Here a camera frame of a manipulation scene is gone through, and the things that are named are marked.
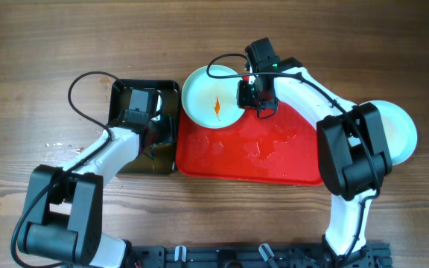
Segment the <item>light blue plate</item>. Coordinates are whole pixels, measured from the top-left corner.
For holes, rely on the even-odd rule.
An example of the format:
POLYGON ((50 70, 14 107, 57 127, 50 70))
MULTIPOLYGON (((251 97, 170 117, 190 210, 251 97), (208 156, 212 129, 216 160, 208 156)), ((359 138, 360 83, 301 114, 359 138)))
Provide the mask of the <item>light blue plate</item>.
POLYGON ((393 165, 407 161, 414 153, 418 142, 418 133, 413 119, 400 106, 385 101, 371 100, 381 116, 384 135, 393 165))
POLYGON ((207 66, 194 71, 182 87, 182 106, 196 124, 209 129, 228 127, 238 121, 244 109, 238 106, 240 78, 216 79, 207 66))

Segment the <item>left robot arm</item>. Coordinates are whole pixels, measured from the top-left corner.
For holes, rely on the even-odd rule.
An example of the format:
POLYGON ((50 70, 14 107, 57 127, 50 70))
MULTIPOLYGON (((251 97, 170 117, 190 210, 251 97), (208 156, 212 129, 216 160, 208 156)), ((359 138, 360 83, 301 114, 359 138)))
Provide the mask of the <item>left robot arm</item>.
POLYGON ((132 245, 102 232, 107 183, 148 147, 175 142, 177 120, 169 115, 126 118, 104 126, 101 137, 61 166, 39 165, 31 175, 22 216, 10 242, 20 253, 50 259, 52 267, 130 267, 132 245))

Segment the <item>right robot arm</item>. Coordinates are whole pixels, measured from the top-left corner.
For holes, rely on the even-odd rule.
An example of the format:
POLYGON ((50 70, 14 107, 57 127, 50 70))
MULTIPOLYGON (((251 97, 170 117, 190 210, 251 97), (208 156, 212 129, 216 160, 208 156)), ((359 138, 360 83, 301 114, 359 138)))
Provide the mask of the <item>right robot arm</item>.
POLYGON ((331 216, 322 236, 322 265, 345 267, 366 257, 366 220, 393 161, 381 114, 372 103, 356 105, 318 83, 294 58, 246 58, 247 82, 239 105, 275 109, 278 101, 309 115, 317 131, 318 168, 331 192, 331 216))

